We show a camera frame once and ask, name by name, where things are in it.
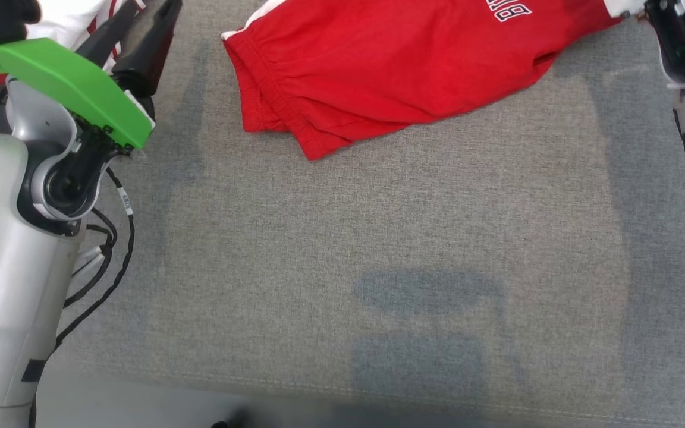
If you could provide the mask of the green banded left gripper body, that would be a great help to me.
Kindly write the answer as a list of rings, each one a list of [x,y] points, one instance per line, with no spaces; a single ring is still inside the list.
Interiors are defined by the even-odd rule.
[[[103,68],[46,38],[0,45],[0,73],[51,97],[121,147],[143,148],[155,123]]]

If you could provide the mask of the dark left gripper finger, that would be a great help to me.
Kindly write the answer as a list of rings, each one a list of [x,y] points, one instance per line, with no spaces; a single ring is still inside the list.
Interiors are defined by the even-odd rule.
[[[74,51],[109,70],[120,52],[120,44],[126,38],[134,24],[136,15],[145,9],[142,1],[107,1],[97,17],[90,22],[88,36],[80,40]]]
[[[112,78],[134,97],[157,92],[182,7],[182,1],[154,1],[135,16],[131,45],[112,68]]]

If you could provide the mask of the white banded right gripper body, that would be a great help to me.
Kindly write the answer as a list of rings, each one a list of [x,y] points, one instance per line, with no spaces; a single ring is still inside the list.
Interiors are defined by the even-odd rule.
[[[605,8],[612,18],[628,19],[635,17],[638,20],[645,18],[644,0],[604,0]]]

